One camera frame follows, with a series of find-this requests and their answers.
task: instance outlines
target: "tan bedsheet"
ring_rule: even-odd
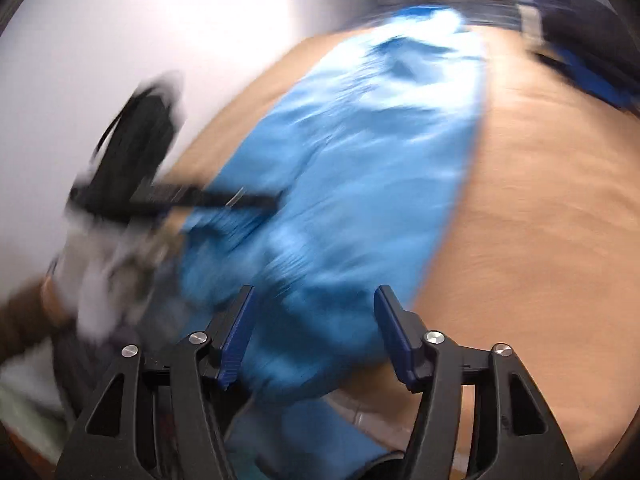
[[[477,154],[414,310],[459,344],[511,344],[578,463],[595,468],[640,404],[640,123],[538,64],[516,32],[476,30],[488,52]],[[169,177],[210,181],[348,35],[293,49],[213,119]],[[393,446],[408,435],[419,397],[388,365],[354,374],[342,393],[365,420],[384,422],[361,424],[378,439]],[[463,429],[471,423],[466,397]]]

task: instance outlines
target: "wrinkled fabric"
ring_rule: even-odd
[[[346,479],[388,453],[322,399],[251,406],[234,422],[226,448],[239,480],[253,480],[244,472],[256,462],[280,479]]]
[[[385,359],[373,293],[410,308],[447,227],[482,112],[481,41],[458,13],[412,7],[327,54],[212,186],[284,191],[271,218],[186,221],[181,285],[213,309],[248,283],[260,313],[241,376],[257,399],[333,390]]]

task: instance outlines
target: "blue cloth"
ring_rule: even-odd
[[[277,478],[341,480],[388,453],[321,399],[250,407],[235,421],[226,447],[238,480],[260,478],[255,458]]]
[[[385,359],[373,293],[388,283],[411,306],[466,175],[483,85],[481,40],[457,12],[402,10],[320,60],[212,183],[285,191],[272,218],[200,210],[185,224],[189,300],[206,312],[243,284],[262,297],[241,369],[259,399],[321,396]]]

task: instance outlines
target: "metal screw head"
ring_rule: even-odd
[[[127,345],[122,349],[122,352],[120,352],[122,354],[122,357],[133,357],[134,355],[138,354],[138,347],[135,345]]]
[[[494,346],[494,352],[498,355],[501,355],[502,357],[509,357],[511,354],[513,354],[513,348],[505,343],[498,343]]]
[[[436,332],[435,330],[432,330],[431,332],[427,332],[424,335],[424,340],[427,343],[432,343],[434,345],[439,345],[440,343],[442,343],[444,341],[444,334],[441,332]]]
[[[194,332],[189,336],[189,343],[192,345],[201,345],[207,340],[207,334],[204,332]]]

